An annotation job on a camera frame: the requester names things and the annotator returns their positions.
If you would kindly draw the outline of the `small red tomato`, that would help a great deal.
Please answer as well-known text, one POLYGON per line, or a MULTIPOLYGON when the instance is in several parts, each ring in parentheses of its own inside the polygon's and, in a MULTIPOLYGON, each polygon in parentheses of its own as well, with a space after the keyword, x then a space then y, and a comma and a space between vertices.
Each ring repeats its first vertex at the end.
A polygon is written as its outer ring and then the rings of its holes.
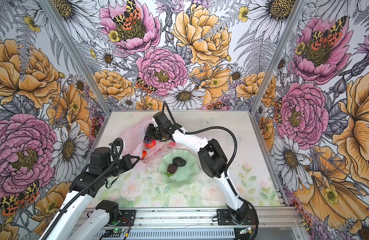
POLYGON ((144 142, 144 145, 147 149, 151 149, 154 148, 156 145, 156 141, 155 140, 147 140, 144 142))

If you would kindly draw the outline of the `red bell pepper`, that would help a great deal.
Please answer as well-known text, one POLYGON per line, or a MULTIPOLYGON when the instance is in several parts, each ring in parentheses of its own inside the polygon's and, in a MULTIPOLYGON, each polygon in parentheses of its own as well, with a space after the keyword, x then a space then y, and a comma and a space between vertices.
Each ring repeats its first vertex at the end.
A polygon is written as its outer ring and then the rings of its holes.
POLYGON ((142 157, 141 157, 141 160, 144 159, 147 155, 147 152, 145 150, 142 151, 142 157))

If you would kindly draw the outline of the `pink plastic bag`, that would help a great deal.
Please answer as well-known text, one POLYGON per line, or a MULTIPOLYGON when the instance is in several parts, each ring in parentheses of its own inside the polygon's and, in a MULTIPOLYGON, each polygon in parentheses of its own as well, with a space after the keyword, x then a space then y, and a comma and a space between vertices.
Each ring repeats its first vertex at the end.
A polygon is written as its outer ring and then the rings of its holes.
POLYGON ((140 162, 148 164, 153 161, 159 161, 161 158, 173 150, 184 149, 184 145, 177 144, 173 141, 159 142, 156 141, 154 148, 147 149, 144 145, 143 139, 145 137, 146 129, 149 124, 153 123, 152 117, 146 117, 137 124, 124 130, 119 138, 123 140, 123 150, 121 156, 130 154, 132 156, 139 156, 140 162), (147 155, 141 160, 142 151, 145 150, 147 155))

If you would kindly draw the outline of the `dark purple grape bunch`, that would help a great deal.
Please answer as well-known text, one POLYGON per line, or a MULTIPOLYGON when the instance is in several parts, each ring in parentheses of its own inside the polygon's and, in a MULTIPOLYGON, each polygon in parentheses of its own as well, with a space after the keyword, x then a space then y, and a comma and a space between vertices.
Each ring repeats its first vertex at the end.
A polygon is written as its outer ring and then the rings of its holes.
POLYGON ((145 136, 144 137, 144 139, 143 139, 143 142, 145 143, 145 144, 150 144, 151 142, 153 142, 154 141, 154 138, 152 138, 152 137, 149 137, 149 136, 145 136))

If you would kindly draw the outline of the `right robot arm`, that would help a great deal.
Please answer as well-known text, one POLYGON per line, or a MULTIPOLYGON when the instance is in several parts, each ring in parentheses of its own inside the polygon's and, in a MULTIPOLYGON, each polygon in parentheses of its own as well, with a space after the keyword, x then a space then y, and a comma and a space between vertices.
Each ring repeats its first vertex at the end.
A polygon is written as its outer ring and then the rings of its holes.
POLYGON ((182 144, 195 152, 197 152, 201 168, 203 172, 210 178, 214 178, 219 189, 223 193, 228 209, 230 210, 230 218, 237 225, 242 225, 246 220, 251 220, 252 225, 258 225, 258 216, 252 203, 240 197, 231 177, 229 176, 229 167, 237 154, 237 139, 232 131, 225 127, 212 126, 195 132, 187 132, 177 124, 170 114, 168 118, 161 111, 153 115, 153 123, 149 124, 146 130, 147 136, 157 141, 170 140, 182 144), (207 140, 196 136, 210 130, 222 130, 227 132, 233 140, 233 152, 228 159, 215 139, 207 140))

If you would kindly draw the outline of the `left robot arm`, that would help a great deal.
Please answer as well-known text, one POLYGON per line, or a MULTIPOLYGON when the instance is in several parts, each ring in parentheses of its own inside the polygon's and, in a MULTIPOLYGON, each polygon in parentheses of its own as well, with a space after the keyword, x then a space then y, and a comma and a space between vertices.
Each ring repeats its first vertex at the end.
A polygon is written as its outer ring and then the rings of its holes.
POLYGON ((143 157, 141 152, 125 154, 122 147, 95 149, 90 161, 73 180, 64 202, 41 236, 42 240, 77 240, 92 237, 107 224, 118 224, 118 204, 105 200, 99 203, 88 221, 70 234, 86 207, 102 187, 109 188, 117 178, 132 170, 143 157))

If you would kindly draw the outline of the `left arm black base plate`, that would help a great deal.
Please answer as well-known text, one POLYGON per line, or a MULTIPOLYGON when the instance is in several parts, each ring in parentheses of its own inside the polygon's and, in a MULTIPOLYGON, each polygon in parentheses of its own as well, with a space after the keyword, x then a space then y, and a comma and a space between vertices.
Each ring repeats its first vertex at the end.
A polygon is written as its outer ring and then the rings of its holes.
POLYGON ((115 214, 116 227, 133 227, 136 218, 136 210, 119 209, 115 214))

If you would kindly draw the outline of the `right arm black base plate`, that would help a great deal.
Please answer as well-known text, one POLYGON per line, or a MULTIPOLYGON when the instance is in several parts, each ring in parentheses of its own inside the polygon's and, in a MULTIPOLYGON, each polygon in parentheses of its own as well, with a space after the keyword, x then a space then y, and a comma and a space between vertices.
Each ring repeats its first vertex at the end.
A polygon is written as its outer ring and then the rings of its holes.
POLYGON ((219 226, 233 226, 233 225, 248 225, 258 226, 259 221, 254 209, 239 209, 233 211, 232 209, 217 209, 216 210, 217 223, 219 226))

